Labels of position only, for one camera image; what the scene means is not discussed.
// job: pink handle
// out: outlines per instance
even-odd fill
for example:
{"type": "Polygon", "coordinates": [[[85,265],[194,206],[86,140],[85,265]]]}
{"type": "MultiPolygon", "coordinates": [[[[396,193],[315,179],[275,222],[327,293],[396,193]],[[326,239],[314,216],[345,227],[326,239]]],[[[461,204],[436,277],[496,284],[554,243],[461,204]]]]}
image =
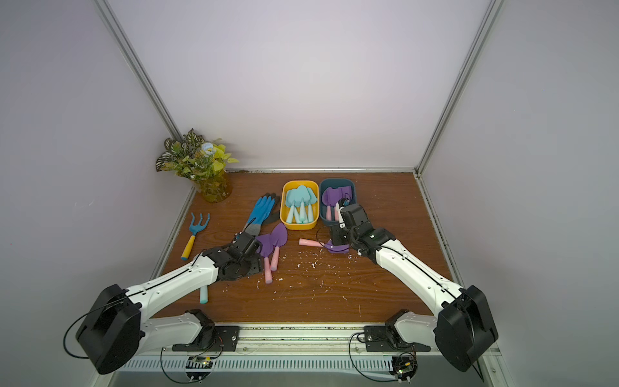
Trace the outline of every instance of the pink handle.
{"type": "Polygon", "coordinates": [[[266,282],[267,284],[273,282],[271,266],[269,265],[269,257],[264,257],[264,282],[266,282]]]}
{"type": "Polygon", "coordinates": [[[275,246],[273,250],[273,258],[271,258],[271,271],[277,270],[277,261],[279,261],[279,246],[275,246]]]}
{"type": "Polygon", "coordinates": [[[303,238],[299,239],[299,245],[301,245],[301,246],[312,246],[312,247],[322,247],[320,242],[318,242],[317,240],[303,239],[303,238]]]}

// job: garden hand fork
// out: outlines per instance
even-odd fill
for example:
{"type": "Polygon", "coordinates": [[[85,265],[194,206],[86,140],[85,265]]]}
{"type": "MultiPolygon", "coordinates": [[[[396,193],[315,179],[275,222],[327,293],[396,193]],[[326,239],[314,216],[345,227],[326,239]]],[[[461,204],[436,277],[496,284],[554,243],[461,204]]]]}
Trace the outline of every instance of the garden hand fork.
{"type": "Polygon", "coordinates": [[[187,242],[187,246],[185,246],[185,250],[183,251],[183,255],[181,255],[181,258],[183,259],[183,261],[189,258],[189,254],[191,253],[191,248],[193,247],[194,240],[196,240],[196,234],[204,230],[206,228],[206,225],[209,224],[210,214],[206,215],[206,223],[204,225],[200,225],[200,223],[202,223],[202,214],[200,214],[200,221],[197,224],[194,224],[195,221],[196,221],[196,217],[194,216],[192,212],[191,213],[191,225],[189,226],[189,231],[191,231],[193,235],[191,235],[191,237],[189,238],[189,241],[187,242]]]}

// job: white wall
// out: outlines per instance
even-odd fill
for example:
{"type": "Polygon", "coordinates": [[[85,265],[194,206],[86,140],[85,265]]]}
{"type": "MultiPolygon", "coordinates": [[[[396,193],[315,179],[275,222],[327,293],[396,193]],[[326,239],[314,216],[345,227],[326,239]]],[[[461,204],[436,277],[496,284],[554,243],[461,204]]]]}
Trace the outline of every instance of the white wall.
{"type": "Polygon", "coordinates": [[[110,4],[181,132],[241,167],[414,167],[489,0],[110,4]]]}
{"type": "Polygon", "coordinates": [[[619,385],[618,20],[507,0],[423,174],[522,387],[619,385]]]}
{"type": "Polygon", "coordinates": [[[83,387],[65,329],[148,279],[189,186],[155,172],[168,133],[90,1],[2,2],[0,36],[0,384],[83,387]]]}

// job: gardening glove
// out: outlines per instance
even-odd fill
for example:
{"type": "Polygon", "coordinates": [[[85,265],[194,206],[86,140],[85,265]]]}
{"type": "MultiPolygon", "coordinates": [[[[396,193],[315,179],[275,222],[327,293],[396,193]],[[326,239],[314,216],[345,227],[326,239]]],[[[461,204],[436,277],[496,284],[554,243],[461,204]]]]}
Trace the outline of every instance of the gardening glove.
{"type": "Polygon", "coordinates": [[[262,222],[269,216],[274,204],[275,194],[265,195],[258,199],[245,224],[245,232],[254,237],[259,235],[262,222]]]}

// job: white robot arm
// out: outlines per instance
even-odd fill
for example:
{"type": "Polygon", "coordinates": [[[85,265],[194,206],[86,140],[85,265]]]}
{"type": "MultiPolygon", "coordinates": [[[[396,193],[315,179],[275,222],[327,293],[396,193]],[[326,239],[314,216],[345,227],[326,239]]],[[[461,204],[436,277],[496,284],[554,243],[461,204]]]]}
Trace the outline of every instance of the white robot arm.
{"type": "MultiPolygon", "coordinates": [[[[436,317],[434,337],[421,338],[415,330],[419,324],[410,322],[427,317],[400,311],[386,322],[387,339],[394,347],[435,341],[454,367],[466,371],[498,338],[484,294],[474,286],[463,289],[444,278],[387,230],[374,229],[358,204],[338,210],[341,223],[331,229],[332,243],[350,245],[359,255],[393,273],[436,317]]],[[[187,265],[159,278],[127,289],[118,285],[104,289],[77,330],[77,341],[101,374],[117,370],[147,350],[173,344],[208,348],[214,340],[214,323],[202,311],[151,317],[217,280],[236,280],[261,272],[260,248],[254,237],[241,232],[229,245],[205,250],[187,265]]]]}
{"type": "MultiPolygon", "coordinates": [[[[441,276],[411,254],[384,228],[374,229],[359,204],[340,210],[340,224],[331,228],[333,245],[350,245],[361,256],[387,269],[417,294],[436,317],[434,341],[445,358],[466,371],[498,339],[486,296],[476,287],[463,289],[441,276]]],[[[392,346],[421,342],[410,323],[419,318],[401,311],[387,320],[387,339],[392,346]]]]}
{"type": "Polygon", "coordinates": [[[217,280],[237,280],[262,271],[261,248],[241,232],[223,247],[205,250],[190,263],[140,285],[103,289],[77,330],[76,339],[100,374],[122,367],[142,352],[192,344],[208,348],[214,326],[201,310],[183,315],[151,318],[156,312],[196,289],[217,280]]]}

